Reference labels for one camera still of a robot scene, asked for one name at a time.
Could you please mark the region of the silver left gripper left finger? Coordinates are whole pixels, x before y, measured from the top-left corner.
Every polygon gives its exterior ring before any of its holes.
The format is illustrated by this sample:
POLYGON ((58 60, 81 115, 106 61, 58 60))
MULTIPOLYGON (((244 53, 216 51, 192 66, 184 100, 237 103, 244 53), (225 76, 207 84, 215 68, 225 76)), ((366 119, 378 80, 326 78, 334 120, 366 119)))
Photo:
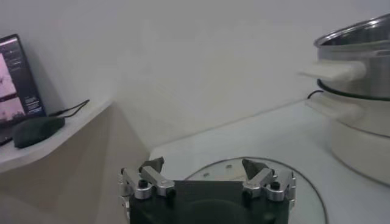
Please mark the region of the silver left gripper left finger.
POLYGON ((151 198, 153 189, 157 195, 165 198, 175 194, 175 182, 160 174, 164 163, 164 158, 159 157, 145 161, 137 171, 122 168, 119 173, 121 195, 147 200, 151 198))

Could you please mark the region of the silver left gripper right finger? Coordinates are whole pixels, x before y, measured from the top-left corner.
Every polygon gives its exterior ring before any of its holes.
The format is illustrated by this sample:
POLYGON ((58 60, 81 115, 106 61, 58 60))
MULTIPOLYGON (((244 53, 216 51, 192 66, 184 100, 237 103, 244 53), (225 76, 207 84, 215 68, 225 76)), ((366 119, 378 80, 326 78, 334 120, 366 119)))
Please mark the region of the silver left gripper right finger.
POLYGON ((247 175, 243 193, 250 199, 265 196, 270 201, 295 201, 296 176, 291 170, 276 172, 265 163, 241 161, 247 175))

